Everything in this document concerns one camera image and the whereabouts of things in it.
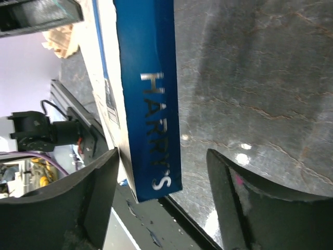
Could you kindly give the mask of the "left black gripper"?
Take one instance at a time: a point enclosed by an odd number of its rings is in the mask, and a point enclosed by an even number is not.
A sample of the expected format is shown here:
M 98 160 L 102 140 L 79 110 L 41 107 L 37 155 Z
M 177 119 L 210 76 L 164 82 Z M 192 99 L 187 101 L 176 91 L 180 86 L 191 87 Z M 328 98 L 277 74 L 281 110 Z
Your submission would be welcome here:
M 1 38 L 47 31 L 83 20 L 77 1 L 1 1 Z

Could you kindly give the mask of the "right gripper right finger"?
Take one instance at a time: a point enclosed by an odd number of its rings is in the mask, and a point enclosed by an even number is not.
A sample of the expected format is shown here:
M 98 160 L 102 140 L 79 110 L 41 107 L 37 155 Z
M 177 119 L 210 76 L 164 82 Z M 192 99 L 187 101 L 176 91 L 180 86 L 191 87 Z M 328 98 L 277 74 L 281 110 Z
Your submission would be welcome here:
M 206 153 L 224 249 L 332 249 L 332 198 L 255 174 Z

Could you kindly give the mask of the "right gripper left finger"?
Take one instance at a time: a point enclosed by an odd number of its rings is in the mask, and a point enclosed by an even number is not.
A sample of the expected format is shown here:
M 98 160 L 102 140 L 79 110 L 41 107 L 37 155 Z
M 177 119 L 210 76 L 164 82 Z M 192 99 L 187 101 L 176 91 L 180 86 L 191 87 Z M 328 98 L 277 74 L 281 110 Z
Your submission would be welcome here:
M 20 198 L 1 200 L 1 249 L 102 249 L 119 166 L 117 149 Z

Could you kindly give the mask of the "Harry's razor pack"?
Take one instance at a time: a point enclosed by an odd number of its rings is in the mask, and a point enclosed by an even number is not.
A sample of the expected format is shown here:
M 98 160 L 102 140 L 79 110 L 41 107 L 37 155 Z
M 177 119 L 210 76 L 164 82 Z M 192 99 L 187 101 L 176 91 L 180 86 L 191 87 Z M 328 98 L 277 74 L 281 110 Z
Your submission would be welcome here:
M 138 203 L 182 189 L 173 1 L 81 1 L 79 45 Z

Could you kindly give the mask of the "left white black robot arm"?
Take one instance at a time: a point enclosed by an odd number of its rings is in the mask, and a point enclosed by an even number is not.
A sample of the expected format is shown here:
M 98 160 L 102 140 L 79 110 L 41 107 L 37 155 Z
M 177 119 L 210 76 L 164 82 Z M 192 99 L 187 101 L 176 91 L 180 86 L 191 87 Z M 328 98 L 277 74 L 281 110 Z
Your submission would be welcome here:
M 83 21 L 77 1 L 1 1 L 1 37 L 37 33 Z M 14 112 L 1 118 L 1 153 L 33 156 L 52 152 L 56 146 L 93 143 L 94 135 L 72 107 L 61 112 L 63 121 L 51 122 L 45 104 L 42 112 Z

